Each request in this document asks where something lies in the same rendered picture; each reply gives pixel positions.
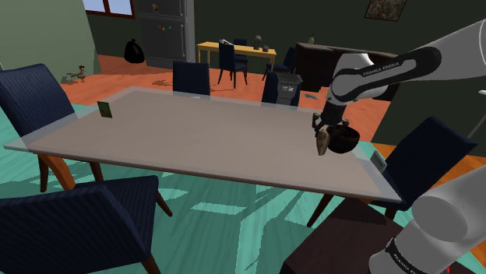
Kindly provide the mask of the black bowl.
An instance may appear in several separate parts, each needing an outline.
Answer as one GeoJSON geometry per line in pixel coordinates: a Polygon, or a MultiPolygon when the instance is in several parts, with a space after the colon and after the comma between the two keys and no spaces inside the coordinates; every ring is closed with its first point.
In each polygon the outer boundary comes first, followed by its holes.
{"type": "Polygon", "coordinates": [[[348,153],[353,150],[360,140],[360,133],[354,128],[344,125],[329,126],[330,141],[328,149],[334,153],[348,153]]]}

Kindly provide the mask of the brown cone-shaped object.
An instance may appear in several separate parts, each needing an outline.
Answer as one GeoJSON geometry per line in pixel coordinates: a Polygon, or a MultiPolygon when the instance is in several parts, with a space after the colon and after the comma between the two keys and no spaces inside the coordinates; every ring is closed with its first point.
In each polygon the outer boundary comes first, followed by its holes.
{"type": "Polygon", "coordinates": [[[319,156],[323,156],[326,153],[326,150],[329,145],[330,134],[328,133],[327,128],[328,126],[324,125],[315,134],[316,147],[319,156]]]}

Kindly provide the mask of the dark wooden sideboard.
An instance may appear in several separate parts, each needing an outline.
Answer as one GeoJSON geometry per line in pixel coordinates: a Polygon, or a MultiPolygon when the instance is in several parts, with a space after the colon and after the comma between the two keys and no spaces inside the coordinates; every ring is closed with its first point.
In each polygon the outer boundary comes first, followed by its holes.
{"type": "Polygon", "coordinates": [[[344,53],[368,54],[375,64],[381,64],[396,57],[396,54],[379,51],[296,43],[293,66],[294,73],[302,78],[301,88],[306,91],[319,92],[321,87],[328,87],[332,81],[336,63],[344,53]]]}

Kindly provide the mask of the grey box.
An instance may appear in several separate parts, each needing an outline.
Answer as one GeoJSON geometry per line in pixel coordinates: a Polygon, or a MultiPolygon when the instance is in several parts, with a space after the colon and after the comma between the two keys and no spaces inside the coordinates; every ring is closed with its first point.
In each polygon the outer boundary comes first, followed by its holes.
{"type": "Polygon", "coordinates": [[[299,75],[278,72],[277,74],[277,104],[292,106],[292,100],[297,96],[298,87],[302,82],[299,75]]]}

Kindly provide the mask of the navy upholstered chair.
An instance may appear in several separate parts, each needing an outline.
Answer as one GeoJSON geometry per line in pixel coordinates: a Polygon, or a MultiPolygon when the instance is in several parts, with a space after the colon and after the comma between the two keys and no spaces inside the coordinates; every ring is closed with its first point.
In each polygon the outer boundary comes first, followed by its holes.
{"type": "MultiPolygon", "coordinates": [[[[277,72],[268,72],[266,76],[265,86],[262,94],[263,103],[276,104],[276,99],[278,95],[277,93],[278,78],[276,74],[277,72]]],[[[301,92],[301,84],[298,87],[297,96],[292,100],[293,107],[298,106],[300,92],[301,92]]]]}
{"type": "Polygon", "coordinates": [[[385,208],[385,216],[392,220],[397,211],[407,211],[476,145],[439,118],[426,118],[386,158],[382,175],[402,202],[373,201],[372,205],[385,208]]]}
{"type": "Polygon", "coordinates": [[[210,95],[210,71],[207,63],[173,61],[173,91],[210,95]]]}
{"type": "Polygon", "coordinates": [[[44,64],[0,71],[0,107],[20,137],[75,121],[65,91],[44,64]]]}
{"type": "Polygon", "coordinates": [[[89,274],[151,254],[157,176],[78,184],[72,190],[0,199],[0,272],[89,274]]]}

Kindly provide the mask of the yellow wooden table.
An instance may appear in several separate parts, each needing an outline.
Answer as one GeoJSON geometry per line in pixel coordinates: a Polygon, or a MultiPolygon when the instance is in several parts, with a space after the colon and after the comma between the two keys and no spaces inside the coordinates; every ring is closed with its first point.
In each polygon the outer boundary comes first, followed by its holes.
{"type": "MultiPolygon", "coordinates": [[[[244,45],[235,45],[234,50],[236,54],[242,54],[247,56],[254,56],[260,58],[268,58],[270,60],[270,64],[275,64],[276,58],[276,51],[274,49],[269,49],[268,51],[264,51],[262,48],[256,50],[250,46],[244,45]]],[[[197,45],[197,62],[201,62],[201,51],[207,51],[207,63],[210,63],[210,52],[218,52],[219,51],[219,44],[217,42],[210,42],[206,41],[201,44],[197,45]]]]}

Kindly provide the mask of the grey-topped dining table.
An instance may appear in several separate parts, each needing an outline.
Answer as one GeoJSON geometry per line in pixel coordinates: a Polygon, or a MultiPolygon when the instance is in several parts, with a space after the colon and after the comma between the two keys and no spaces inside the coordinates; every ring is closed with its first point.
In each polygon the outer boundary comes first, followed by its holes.
{"type": "Polygon", "coordinates": [[[7,144],[43,156],[64,189],[66,160],[85,160],[312,191],[366,202],[398,194],[361,148],[319,155],[314,111],[224,97],[129,87],[7,144]]]}

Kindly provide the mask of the dark robot stand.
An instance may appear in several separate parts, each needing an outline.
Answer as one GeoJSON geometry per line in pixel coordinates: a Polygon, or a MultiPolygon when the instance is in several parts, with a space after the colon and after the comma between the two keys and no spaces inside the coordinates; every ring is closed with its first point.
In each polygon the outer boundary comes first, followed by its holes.
{"type": "Polygon", "coordinates": [[[279,274],[370,274],[370,257],[402,229],[369,205],[346,198],[285,259],[279,274]]]}

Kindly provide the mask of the grey refrigerator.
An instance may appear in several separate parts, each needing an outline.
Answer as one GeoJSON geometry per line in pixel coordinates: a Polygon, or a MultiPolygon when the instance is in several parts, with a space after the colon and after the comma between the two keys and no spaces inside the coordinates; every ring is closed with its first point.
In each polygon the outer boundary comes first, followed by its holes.
{"type": "Polygon", "coordinates": [[[136,16],[148,66],[173,67],[196,61],[194,0],[137,0],[136,16]]]}

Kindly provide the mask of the black rubbish bag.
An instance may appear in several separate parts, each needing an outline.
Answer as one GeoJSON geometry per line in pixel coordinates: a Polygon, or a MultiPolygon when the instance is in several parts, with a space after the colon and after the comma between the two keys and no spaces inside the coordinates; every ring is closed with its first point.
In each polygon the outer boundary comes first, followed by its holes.
{"type": "Polygon", "coordinates": [[[133,64],[143,63],[145,61],[145,56],[142,48],[136,43],[135,39],[131,39],[125,45],[124,59],[133,64]]]}

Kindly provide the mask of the brown rooster figure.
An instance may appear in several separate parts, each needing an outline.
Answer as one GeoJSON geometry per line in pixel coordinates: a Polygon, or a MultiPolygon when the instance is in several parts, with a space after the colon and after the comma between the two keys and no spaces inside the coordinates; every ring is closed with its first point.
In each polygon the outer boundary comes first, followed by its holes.
{"type": "Polygon", "coordinates": [[[69,72],[68,76],[70,76],[73,79],[74,78],[80,79],[84,83],[86,78],[85,67],[83,65],[80,65],[79,72],[69,72]]]}

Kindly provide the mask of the framed wall picture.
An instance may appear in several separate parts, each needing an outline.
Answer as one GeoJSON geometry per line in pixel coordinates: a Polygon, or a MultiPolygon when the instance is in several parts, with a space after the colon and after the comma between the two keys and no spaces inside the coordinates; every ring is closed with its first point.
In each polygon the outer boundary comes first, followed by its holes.
{"type": "Polygon", "coordinates": [[[407,0],[370,0],[364,17],[397,22],[407,0]]]}

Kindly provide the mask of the window with red frame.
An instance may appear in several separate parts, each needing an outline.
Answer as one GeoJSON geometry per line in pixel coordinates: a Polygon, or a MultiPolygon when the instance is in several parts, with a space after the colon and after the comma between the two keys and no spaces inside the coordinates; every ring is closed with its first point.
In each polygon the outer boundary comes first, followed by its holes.
{"type": "Polygon", "coordinates": [[[134,19],[133,0],[83,0],[87,14],[134,19]]]}

